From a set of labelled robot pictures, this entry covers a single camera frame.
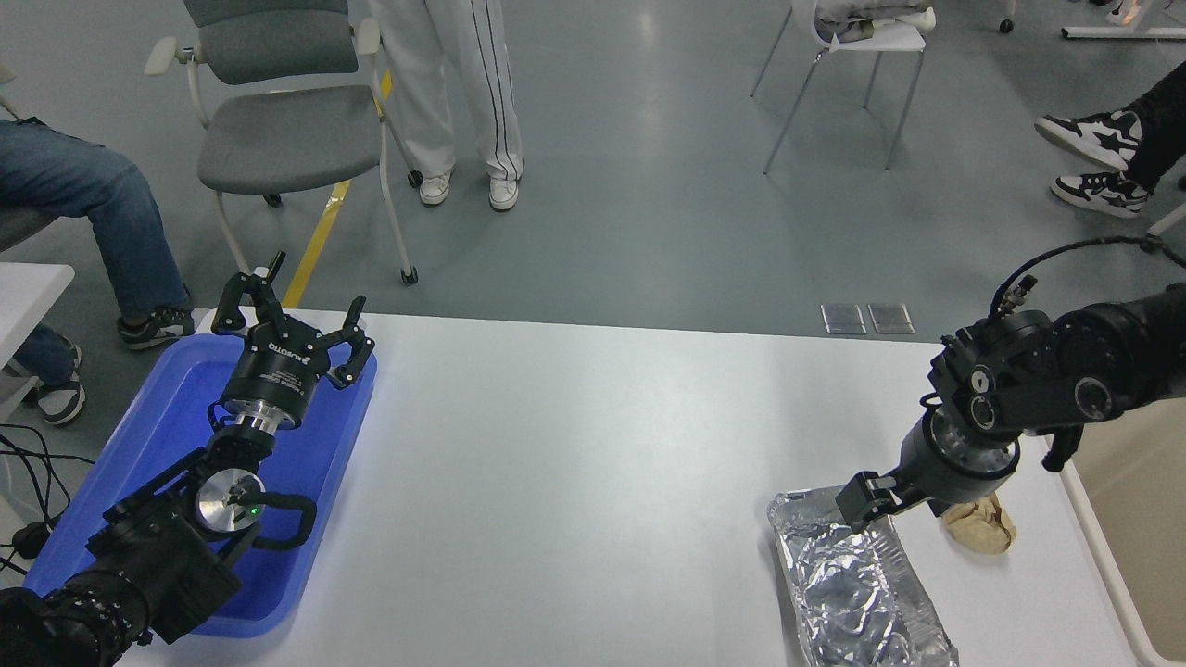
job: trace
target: shoe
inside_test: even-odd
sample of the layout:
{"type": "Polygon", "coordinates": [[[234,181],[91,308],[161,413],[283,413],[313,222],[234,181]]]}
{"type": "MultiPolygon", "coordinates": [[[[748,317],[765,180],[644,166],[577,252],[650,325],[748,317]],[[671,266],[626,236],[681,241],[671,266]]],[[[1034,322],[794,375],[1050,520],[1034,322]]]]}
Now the shoe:
{"type": "Polygon", "coordinates": [[[1133,23],[1136,14],[1141,11],[1141,5],[1137,0],[1121,0],[1116,8],[1108,12],[1108,23],[1118,26],[1127,26],[1133,23]]]}
{"type": "Polygon", "coordinates": [[[429,176],[420,184],[420,201],[426,207],[435,207],[448,197],[448,179],[453,176],[453,170],[440,176],[429,176]]]}
{"type": "Polygon", "coordinates": [[[496,211],[509,211],[518,202],[518,182],[490,178],[490,205],[496,211]]]}
{"type": "Polygon", "coordinates": [[[115,325],[125,347],[144,350],[193,333],[193,315],[190,309],[161,306],[139,326],[129,326],[123,318],[116,319],[115,325]]]}
{"type": "Polygon", "coordinates": [[[57,387],[37,388],[37,408],[50,426],[65,426],[74,421],[85,402],[87,392],[82,388],[77,373],[71,373],[70,380],[57,387]]]}
{"type": "Polygon", "coordinates": [[[1054,179],[1050,189],[1059,199],[1072,207],[1123,218],[1136,217],[1141,212],[1141,207],[1153,195],[1135,180],[1112,172],[1060,176],[1054,179]]]}
{"type": "Polygon", "coordinates": [[[1051,144],[1116,171],[1128,169],[1143,135],[1141,119],[1126,110],[1082,119],[1042,116],[1034,129],[1051,144]]]}

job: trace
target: striped pants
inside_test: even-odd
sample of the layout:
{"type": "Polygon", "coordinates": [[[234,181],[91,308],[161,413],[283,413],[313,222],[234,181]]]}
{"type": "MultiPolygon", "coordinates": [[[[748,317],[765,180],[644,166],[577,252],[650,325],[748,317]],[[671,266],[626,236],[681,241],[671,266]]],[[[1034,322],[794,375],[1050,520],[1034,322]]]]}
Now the striped pants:
{"type": "Polygon", "coordinates": [[[453,169],[445,58],[457,66],[491,178],[518,180],[523,150],[515,115],[499,0],[369,0],[391,57],[393,122],[426,177],[453,169]]]}

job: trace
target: crumpled paper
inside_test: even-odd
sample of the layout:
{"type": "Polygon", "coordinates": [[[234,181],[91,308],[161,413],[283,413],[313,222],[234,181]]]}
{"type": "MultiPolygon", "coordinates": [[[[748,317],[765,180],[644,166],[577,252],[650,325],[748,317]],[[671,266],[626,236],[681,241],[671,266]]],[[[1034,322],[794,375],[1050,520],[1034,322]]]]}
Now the crumpled paper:
{"type": "Polygon", "coordinates": [[[996,494],[976,502],[954,504],[940,516],[951,536],[977,553],[1000,554],[1018,539],[1018,527],[996,494]]]}

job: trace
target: clothing on chair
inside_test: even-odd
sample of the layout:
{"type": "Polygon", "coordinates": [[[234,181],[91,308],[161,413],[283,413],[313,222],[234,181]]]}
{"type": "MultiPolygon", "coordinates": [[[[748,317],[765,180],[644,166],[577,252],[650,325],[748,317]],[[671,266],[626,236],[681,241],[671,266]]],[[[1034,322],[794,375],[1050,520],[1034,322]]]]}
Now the clothing on chair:
{"type": "Polygon", "coordinates": [[[874,19],[925,12],[931,0],[820,0],[816,32],[827,42],[856,42],[873,37],[874,19]]]}

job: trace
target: jeans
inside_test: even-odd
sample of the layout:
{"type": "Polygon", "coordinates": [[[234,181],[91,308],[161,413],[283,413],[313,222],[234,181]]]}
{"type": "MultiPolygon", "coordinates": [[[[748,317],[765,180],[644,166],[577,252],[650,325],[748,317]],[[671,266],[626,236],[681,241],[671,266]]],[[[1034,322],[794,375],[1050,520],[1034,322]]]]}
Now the jeans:
{"type": "Polygon", "coordinates": [[[64,385],[74,374],[74,355],[65,338],[57,331],[38,324],[25,338],[12,358],[31,375],[42,379],[46,387],[64,385]]]}
{"type": "Polygon", "coordinates": [[[0,202],[90,218],[125,319],[187,304],[148,182],[120,153],[42,125],[0,121],[0,202]]]}
{"type": "Polygon", "coordinates": [[[1178,65],[1126,109],[1141,119],[1141,145],[1124,173],[1146,190],[1186,153],[1186,63],[1178,65]]]}

